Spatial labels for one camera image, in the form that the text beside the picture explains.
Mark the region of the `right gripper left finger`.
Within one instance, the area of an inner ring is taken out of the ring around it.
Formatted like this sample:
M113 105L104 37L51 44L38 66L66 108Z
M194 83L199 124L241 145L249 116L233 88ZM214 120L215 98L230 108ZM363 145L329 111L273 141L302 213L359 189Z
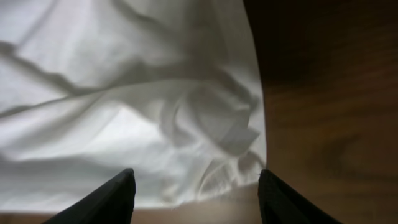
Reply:
M125 169L44 224L130 224L135 194L134 171Z

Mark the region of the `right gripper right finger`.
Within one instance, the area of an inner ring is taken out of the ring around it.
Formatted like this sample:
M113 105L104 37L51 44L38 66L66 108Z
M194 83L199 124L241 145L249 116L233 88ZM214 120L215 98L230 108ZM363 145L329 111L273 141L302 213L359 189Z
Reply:
M257 194L263 224L340 224L268 169L261 171Z

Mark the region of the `white Mr Robot t-shirt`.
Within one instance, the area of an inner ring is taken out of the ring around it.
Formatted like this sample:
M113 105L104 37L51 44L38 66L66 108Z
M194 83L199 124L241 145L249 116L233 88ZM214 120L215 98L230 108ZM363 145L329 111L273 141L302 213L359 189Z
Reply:
M123 169L138 208L255 183L262 86L242 1L1 2L1 210L59 212Z

